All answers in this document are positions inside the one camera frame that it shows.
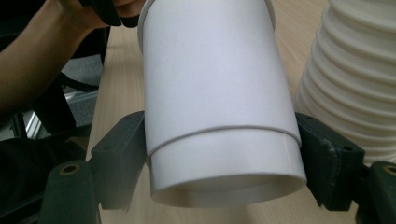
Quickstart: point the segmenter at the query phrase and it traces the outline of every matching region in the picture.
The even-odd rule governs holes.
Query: white paper tube
[[[145,4],[139,41],[154,201],[240,205],[304,186],[300,135],[270,3]]]

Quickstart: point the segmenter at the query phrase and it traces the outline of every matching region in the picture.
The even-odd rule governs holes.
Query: wooden table
[[[294,96],[310,46],[327,6],[326,0],[273,0],[276,41]],[[96,143],[124,116],[144,110],[143,66],[136,29],[113,27],[89,143]],[[248,206],[222,209],[177,208],[157,204],[149,195],[149,169],[145,167],[134,192],[131,208],[101,211],[103,223],[355,223],[356,204],[349,212],[319,208],[308,188],[287,197]]]

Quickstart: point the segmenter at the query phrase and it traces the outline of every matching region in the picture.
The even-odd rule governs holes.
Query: screw hole
[[[59,172],[60,175],[72,175],[76,173],[79,170],[79,165],[77,164],[71,164],[71,165],[66,165],[64,168],[61,169]]]

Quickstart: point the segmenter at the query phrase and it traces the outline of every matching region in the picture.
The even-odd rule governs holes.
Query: dark sleeve
[[[84,160],[73,143],[8,139],[0,142],[0,211],[43,192],[47,176],[66,161]]]

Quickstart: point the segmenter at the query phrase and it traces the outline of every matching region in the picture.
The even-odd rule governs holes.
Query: corrugated white tube
[[[295,108],[366,151],[396,161],[396,1],[330,0]]]

